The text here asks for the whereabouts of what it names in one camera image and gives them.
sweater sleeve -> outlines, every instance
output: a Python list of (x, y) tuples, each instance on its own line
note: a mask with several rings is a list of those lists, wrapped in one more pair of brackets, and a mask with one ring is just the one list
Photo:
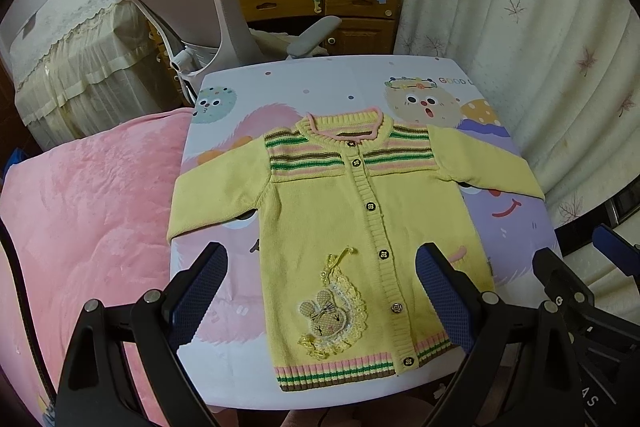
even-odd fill
[(457, 129), (428, 126), (433, 155), (443, 179), (479, 188), (496, 188), (544, 200), (527, 162)]
[(257, 208), (270, 177), (262, 137), (185, 172), (175, 182), (167, 240)]

pink blanket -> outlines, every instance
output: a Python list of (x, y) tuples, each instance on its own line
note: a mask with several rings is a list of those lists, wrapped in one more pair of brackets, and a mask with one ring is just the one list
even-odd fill
[[(146, 290), (168, 283), (165, 235), (190, 120), (188, 108), (144, 116), (55, 147), (8, 172), (0, 216), (20, 257), (38, 340), (55, 386), (85, 301), (131, 303)], [(0, 303), (0, 365), (40, 418), (46, 395), (2, 251)], [(149, 418), (165, 425), (139, 359), (131, 362)]]

blue gripper pad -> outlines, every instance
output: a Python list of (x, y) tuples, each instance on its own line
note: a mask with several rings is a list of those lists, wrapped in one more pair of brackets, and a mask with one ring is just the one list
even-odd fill
[(178, 272), (167, 286), (165, 304), (171, 326), (169, 346), (178, 347), (191, 342), (213, 297), (226, 277), (228, 259), (225, 247), (209, 243), (187, 270)]
[(447, 331), (449, 340), (469, 354), (476, 343), (474, 315), (475, 308), (479, 309), (478, 290), (465, 273), (457, 272), (449, 264), (433, 243), (425, 243), (418, 248), (415, 255), (415, 272)]
[(593, 246), (600, 250), (626, 276), (640, 275), (640, 251), (606, 225), (599, 225), (591, 235)]

office chair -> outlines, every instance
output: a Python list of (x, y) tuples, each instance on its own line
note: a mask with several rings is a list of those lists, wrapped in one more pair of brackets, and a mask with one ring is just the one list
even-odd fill
[[(195, 103), (204, 77), (215, 71), (271, 62), (255, 42), (239, 0), (130, 0), (156, 27), (177, 71), (182, 91)], [(310, 56), (339, 25), (324, 17), (287, 48), (289, 57)]]

striped collar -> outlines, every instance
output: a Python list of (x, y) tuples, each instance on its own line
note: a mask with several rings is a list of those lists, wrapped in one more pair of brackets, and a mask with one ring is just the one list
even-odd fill
[(350, 142), (363, 152), (375, 150), (389, 138), (393, 126), (393, 119), (377, 107), (335, 116), (307, 115), (296, 124), (309, 142), (334, 152), (351, 149)]

